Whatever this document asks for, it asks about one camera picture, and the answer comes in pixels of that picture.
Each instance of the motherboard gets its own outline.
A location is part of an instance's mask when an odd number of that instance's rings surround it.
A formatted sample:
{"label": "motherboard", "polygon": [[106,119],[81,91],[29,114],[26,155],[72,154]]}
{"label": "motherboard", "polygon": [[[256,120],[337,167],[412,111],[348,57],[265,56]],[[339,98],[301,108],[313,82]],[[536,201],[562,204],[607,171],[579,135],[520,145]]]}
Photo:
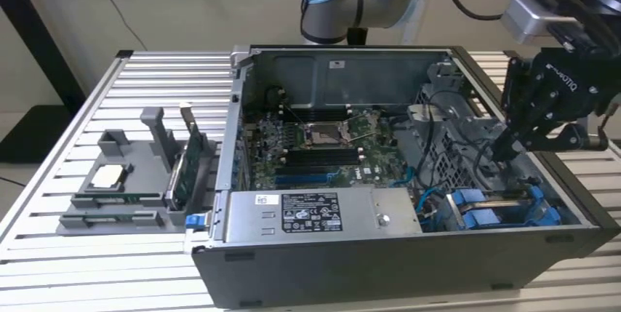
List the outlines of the motherboard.
{"label": "motherboard", "polygon": [[384,111],[373,107],[292,109],[255,114],[244,125],[256,191],[410,187]]}

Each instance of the open computer tower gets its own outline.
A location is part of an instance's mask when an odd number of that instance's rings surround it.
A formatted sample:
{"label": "open computer tower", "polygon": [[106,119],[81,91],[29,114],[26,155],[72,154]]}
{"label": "open computer tower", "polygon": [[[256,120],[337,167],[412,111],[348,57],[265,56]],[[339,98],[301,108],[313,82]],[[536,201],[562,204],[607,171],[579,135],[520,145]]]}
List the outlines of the open computer tower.
{"label": "open computer tower", "polygon": [[500,93],[462,48],[233,57],[215,205],[192,241],[216,306],[518,289],[619,232],[554,154],[516,143],[492,162]]}

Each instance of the barcode sticker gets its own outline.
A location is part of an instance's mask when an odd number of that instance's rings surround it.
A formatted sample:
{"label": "barcode sticker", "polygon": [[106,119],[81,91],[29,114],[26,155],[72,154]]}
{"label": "barcode sticker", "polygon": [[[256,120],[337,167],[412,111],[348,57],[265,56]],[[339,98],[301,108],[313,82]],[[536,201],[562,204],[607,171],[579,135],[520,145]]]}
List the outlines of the barcode sticker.
{"label": "barcode sticker", "polygon": [[253,198],[256,205],[279,205],[279,194],[257,194]]}

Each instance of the power supply label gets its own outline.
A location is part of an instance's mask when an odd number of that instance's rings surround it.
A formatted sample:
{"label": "power supply label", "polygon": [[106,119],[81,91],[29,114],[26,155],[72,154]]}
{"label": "power supply label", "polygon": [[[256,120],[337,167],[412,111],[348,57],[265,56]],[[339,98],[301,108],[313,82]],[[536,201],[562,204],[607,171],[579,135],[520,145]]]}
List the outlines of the power supply label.
{"label": "power supply label", "polygon": [[341,231],[336,193],[283,194],[281,230],[285,233]]}

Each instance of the aluminum extrusion table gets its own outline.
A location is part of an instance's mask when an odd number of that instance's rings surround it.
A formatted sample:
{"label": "aluminum extrusion table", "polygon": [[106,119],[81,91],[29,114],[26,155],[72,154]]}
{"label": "aluminum extrusion table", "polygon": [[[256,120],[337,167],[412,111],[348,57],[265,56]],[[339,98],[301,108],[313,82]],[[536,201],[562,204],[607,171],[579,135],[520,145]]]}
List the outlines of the aluminum extrusion table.
{"label": "aluminum extrusion table", "polygon": [[[500,85],[507,57],[500,52],[470,54]],[[134,52],[114,60],[0,223],[0,311],[220,311],[182,254],[182,234],[60,237],[54,229],[97,158],[101,132],[124,129],[130,140],[150,139],[138,120],[144,106],[164,107],[164,124],[184,139],[177,107],[192,103],[200,130],[221,139],[228,71],[225,52]],[[619,149],[558,155],[621,223]],[[269,311],[387,310],[621,311],[621,236],[588,257],[554,265],[519,291]]]}

